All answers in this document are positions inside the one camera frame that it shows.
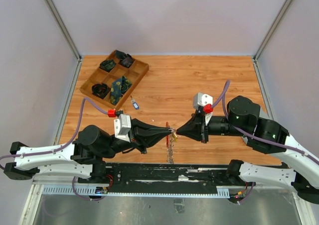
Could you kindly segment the key with yellow tag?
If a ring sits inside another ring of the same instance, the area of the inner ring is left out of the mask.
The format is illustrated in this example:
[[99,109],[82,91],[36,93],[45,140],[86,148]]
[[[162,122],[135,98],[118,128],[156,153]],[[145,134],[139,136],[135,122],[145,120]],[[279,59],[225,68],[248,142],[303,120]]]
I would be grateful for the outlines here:
[[177,134],[175,132],[172,133],[172,137],[173,137],[174,142],[177,142],[178,137],[177,137]]

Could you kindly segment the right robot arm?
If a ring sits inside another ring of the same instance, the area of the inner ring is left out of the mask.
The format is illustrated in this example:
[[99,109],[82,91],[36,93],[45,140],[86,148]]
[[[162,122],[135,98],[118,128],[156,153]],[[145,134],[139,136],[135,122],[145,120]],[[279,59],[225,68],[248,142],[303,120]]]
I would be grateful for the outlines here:
[[253,150],[280,159],[287,168],[257,166],[231,160],[226,180],[231,185],[268,184],[296,192],[299,198],[318,204],[319,159],[301,146],[278,122],[260,116],[261,107],[249,98],[237,96],[223,104],[224,115],[213,115],[211,104],[196,106],[191,119],[178,135],[207,143],[209,136],[238,136]]

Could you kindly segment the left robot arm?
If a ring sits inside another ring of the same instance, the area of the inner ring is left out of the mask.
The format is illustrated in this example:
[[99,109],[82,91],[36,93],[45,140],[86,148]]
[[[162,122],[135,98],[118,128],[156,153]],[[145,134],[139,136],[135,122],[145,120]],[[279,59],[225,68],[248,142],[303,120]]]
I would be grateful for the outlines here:
[[138,150],[142,154],[164,137],[173,133],[129,116],[114,120],[114,134],[89,125],[78,137],[60,145],[32,148],[17,141],[12,143],[13,162],[2,167],[12,180],[30,180],[34,176],[72,176],[101,183],[107,178],[105,158]]

